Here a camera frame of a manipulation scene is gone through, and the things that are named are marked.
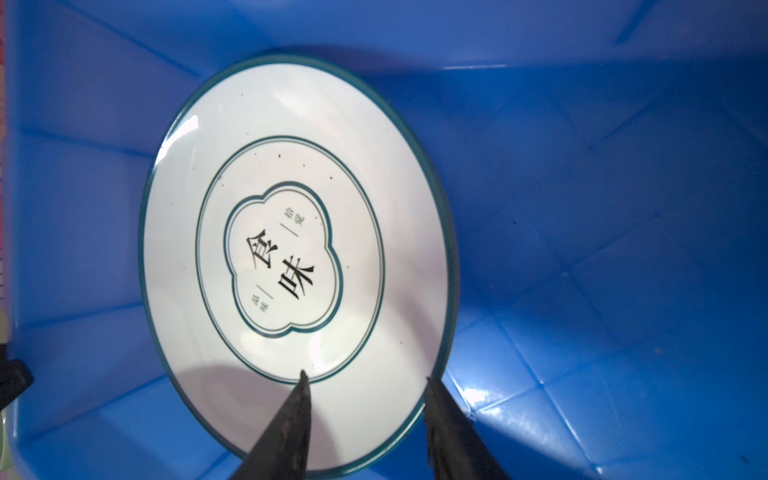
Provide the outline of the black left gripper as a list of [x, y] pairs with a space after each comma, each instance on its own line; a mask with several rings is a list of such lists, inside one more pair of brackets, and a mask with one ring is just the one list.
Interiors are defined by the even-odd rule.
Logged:
[[8, 357], [7, 345], [0, 351], [0, 409], [4, 410], [34, 382], [34, 376], [21, 359]]

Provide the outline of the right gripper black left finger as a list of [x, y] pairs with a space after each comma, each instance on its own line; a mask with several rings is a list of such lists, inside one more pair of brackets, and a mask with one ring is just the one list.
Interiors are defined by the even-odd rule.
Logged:
[[311, 438], [308, 376], [300, 378], [231, 480], [304, 480]]

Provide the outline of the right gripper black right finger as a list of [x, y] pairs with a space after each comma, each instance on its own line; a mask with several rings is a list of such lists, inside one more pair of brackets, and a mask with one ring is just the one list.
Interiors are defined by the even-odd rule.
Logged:
[[440, 379], [427, 378], [427, 456], [437, 480], [510, 480]]

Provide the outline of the white plate with green rings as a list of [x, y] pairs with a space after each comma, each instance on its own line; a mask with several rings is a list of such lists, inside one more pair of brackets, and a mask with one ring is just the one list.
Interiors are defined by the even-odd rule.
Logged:
[[145, 185], [139, 267], [170, 381], [233, 455], [308, 381], [313, 479], [394, 450], [450, 355], [459, 260], [437, 172], [374, 88], [320, 59], [258, 56], [188, 98]]

